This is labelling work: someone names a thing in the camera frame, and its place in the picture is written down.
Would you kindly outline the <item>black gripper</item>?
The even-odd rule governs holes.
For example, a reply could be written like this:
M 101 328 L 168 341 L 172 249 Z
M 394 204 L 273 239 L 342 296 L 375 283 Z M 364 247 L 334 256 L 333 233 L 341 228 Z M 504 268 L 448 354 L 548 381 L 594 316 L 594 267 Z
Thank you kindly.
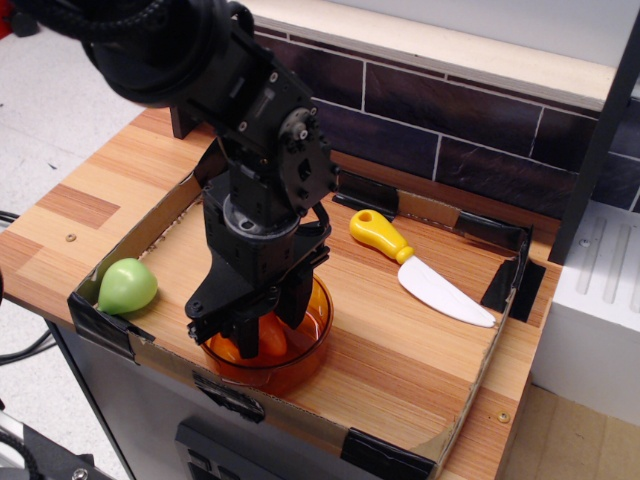
M 198 345 L 220 334 L 236 344 L 242 359 L 259 354 L 259 318 L 274 312 L 289 328 L 304 320 L 313 291 L 314 269 L 328 259 L 329 216 L 318 202 L 317 219 L 299 217 L 270 232 L 241 225 L 249 219 L 231 206 L 228 195 L 203 191 L 205 237 L 212 261 L 209 273 L 185 305 L 188 334 Z

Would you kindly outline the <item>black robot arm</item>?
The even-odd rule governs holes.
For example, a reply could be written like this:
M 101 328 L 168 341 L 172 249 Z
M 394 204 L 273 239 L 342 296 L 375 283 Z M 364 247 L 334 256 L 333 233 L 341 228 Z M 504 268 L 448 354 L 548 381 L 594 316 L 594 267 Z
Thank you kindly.
M 21 1 L 37 22 L 78 40 L 110 88 L 136 104 L 210 124 L 221 173 L 203 188 L 212 266 L 185 311 L 197 343 L 259 352 L 259 320 L 297 327 L 313 271 L 328 256 L 323 207 L 340 169 L 310 89 L 254 37 L 236 1 Z

